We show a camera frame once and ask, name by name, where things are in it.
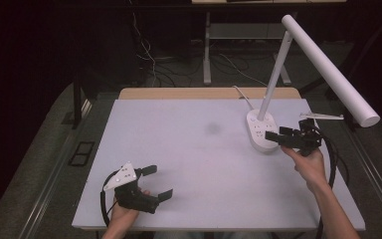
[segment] floor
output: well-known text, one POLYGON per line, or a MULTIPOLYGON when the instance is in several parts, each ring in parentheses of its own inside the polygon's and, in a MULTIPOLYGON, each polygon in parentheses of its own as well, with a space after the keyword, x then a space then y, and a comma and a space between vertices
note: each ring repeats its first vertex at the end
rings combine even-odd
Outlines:
MULTIPOLYGON (((214 42, 211 46, 211 87, 262 87, 267 84, 274 65, 273 53, 279 46, 278 41, 214 42)), ((351 47, 350 43, 344 42, 320 45, 336 66, 345 59, 351 47)), ((147 77, 141 87, 207 87, 202 79, 202 43, 191 42, 191 49, 187 59, 172 57, 168 52, 153 52, 152 57, 156 61, 154 71, 151 60, 143 61, 147 77)), ((295 45, 289 51, 286 69, 291 86, 297 89, 320 77, 295 45)), ((71 125, 72 93, 72 86, 69 86, 55 101, 0 202, 0 238, 75 239, 100 238, 102 235, 102 232, 74 228, 71 223, 118 92, 106 90, 100 92, 96 99, 89 100, 83 108, 84 119, 77 129, 71 125), (88 163, 85 166, 68 165, 81 142, 94 143, 88 163)), ((303 97, 313 112, 341 114, 341 104, 329 100, 327 93, 328 87, 323 84, 303 97)), ((363 163, 363 157, 369 157, 382 176, 382 121, 373 127, 356 128, 354 131, 347 130, 341 121, 321 121, 318 124, 334 141, 345 162, 338 165, 339 170, 348 177, 349 190, 366 222, 366 231, 359 232, 361 237, 382 238, 382 196, 377 193, 363 163)), ((148 236, 130 235, 131 238, 148 236)), ((315 231, 302 235, 277 232, 276 236, 282 239, 314 238, 315 231)))

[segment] dark background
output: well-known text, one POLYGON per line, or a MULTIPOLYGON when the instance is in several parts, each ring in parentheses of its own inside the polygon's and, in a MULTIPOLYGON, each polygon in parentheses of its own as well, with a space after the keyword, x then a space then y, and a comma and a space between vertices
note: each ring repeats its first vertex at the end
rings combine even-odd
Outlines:
MULTIPOLYGON (((139 16, 152 43, 183 57, 189 39, 204 34, 204 12, 139 16)), ((139 86, 142 74, 134 54, 139 46, 130 21, 129 13, 116 9, 0 0, 0 198, 52 103, 74 76, 82 79, 89 98, 139 86)), ((317 42, 354 43, 340 69, 382 117, 382 1, 304 9, 298 22, 317 42)))

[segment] human hand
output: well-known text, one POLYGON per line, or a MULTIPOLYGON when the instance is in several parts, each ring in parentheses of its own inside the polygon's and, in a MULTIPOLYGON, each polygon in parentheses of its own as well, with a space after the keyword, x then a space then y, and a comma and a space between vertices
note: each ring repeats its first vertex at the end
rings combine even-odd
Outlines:
POLYGON ((307 157, 302 156, 292 148, 281 146, 281 149, 293 159, 295 170, 298 171, 306 181, 306 185, 311 192, 313 192, 316 187, 327 184, 323 155, 318 148, 307 157))
MULTIPOLYGON (((149 195, 150 191, 145 190, 143 193, 149 195)), ((137 210, 126 209, 115 203, 112 207, 110 222, 103 235, 103 239, 121 239, 125 237, 126 232, 137 219, 138 214, 139 211, 137 210)))

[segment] desk lamp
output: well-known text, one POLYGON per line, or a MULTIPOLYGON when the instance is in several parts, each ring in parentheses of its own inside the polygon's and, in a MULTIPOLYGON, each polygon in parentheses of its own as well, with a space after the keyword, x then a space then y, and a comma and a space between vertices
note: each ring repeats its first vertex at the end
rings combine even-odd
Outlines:
POLYGON ((287 57, 292 39, 295 39, 304 53, 308 56, 328 85, 333 89, 356 121, 363 127, 373 126, 380 121, 380 117, 365 102, 346 78, 337 70, 324 53, 315 45, 309 36, 297 24, 291 15, 282 18, 286 31, 281 48, 272 71, 268 88, 259 110, 252 110, 247 114, 247 129, 253 147, 261 152, 271 152, 278 147, 278 143, 266 139, 266 131, 278 133, 278 126, 273 116, 267 112, 273 96, 282 66, 287 57))

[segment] person's right hand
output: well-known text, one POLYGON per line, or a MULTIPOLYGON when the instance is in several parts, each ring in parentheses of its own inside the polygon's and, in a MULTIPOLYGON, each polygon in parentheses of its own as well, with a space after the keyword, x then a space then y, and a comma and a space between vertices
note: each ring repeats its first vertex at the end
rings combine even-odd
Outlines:
POLYGON ((311 192, 313 192, 315 186, 323 183, 327 184, 323 155, 318 148, 307 157, 302 156, 292 148, 281 146, 281 149, 293 159, 295 170, 306 181, 306 185, 311 192))

